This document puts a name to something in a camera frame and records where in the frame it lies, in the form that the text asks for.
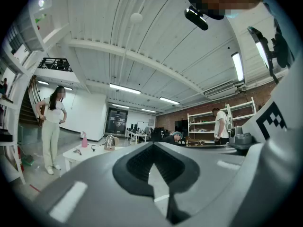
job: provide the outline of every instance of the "floor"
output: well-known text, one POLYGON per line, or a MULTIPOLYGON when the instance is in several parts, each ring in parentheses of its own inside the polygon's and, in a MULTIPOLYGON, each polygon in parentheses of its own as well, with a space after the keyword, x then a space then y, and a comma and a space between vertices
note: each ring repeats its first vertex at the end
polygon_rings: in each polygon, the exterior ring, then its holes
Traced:
MULTIPOLYGON (((45 170, 42 156, 41 128, 32 125, 22 126, 23 137, 20 148, 25 154, 33 156, 34 163, 32 166, 23 165, 23 175, 26 181, 25 185, 22 184, 20 179, 12 181, 10 185, 13 190, 33 201, 41 190, 66 172, 63 153, 81 144, 81 140, 79 134, 77 133, 69 132, 63 129, 60 130, 56 162, 61 166, 62 169, 60 171, 54 169, 54 175, 49 175, 45 170)), ((119 138, 119 146, 130 146, 130 140, 127 141, 127 139, 119 138)), ((166 216, 169 189, 155 165, 153 165, 151 168, 148 183, 154 187, 155 205, 158 207, 160 212, 166 216)))

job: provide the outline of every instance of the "white pants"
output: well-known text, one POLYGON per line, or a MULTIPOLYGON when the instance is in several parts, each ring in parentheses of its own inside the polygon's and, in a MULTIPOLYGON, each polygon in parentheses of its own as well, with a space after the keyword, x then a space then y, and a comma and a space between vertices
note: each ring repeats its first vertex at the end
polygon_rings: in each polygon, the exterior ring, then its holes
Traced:
POLYGON ((43 158, 46 168, 52 167, 56 160, 59 139, 59 123, 52 123, 47 120, 42 126, 43 158))

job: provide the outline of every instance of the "pink spray bottle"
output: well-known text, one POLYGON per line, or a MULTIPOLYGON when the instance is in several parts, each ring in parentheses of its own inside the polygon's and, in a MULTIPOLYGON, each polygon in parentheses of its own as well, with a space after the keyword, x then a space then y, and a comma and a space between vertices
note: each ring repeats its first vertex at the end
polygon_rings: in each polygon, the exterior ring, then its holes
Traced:
POLYGON ((84 134, 84 137, 82 139, 82 147, 87 147, 86 133, 83 131, 82 134, 84 134))

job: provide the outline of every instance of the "small white table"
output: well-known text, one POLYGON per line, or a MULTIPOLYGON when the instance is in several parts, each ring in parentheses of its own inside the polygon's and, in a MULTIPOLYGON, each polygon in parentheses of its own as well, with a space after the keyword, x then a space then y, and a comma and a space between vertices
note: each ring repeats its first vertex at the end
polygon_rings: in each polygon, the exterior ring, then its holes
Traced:
POLYGON ((98 155, 102 155, 108 152, 113 152, 119 149, 122 149, 124 147, 115 147, 115 150, 105 150, 104 146, 93 146, 93 148, 95 149, 95 151, 93 151, 90 148, 90 145, 87 147, 82 147, 81 145, 78 145, 66 152, 63 153, 63 156, 65 158, 65 166, 66 166, 66 171, 69 171, 71 169, 71 163, 72 162, 82 162, 88 158, 94 157, 94 156, 98 156, 98 155), (82 155, 79 155, 79 153, 74 153, 75 149, 79 149, 81 151, 82 155))
POLYGON ((135 143, 134 143, 135 145, 137 144, 137 137, 144 137, 144 142, 146 142, 147 134, 135 134, 131 132, 131 141, 132 141, 132 136, 135 136, 135 143))
POLYGON ((127 140, 128 140, 129 134, 132 134, 132 132, 131 132, 131 131, 128 131, 128 130, 126 130, 126 131, 125 131, 125 138, 127 138, 127 140))

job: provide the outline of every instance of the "white sneakers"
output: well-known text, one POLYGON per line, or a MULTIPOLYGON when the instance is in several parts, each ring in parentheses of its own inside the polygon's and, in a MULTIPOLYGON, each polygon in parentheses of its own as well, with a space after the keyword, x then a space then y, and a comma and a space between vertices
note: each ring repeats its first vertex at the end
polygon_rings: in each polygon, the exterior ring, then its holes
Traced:
MULTIPOLYGON (((58 164, 53 165, 53 167, 56 168, 57 170, 61 170, 61 167, 58 164)), ((46 170, 49 175, 53 175, 53 169, 51 166, 48 167, 46 170)))
POLYGON ((58 164, 54 164, 53 167, 56 168, 57 170, 61 170, 61 167, 58 164))
POLYGON ((48 167, 46 170, 49 175, 53 175, 53 170, 51 167, 48 167))

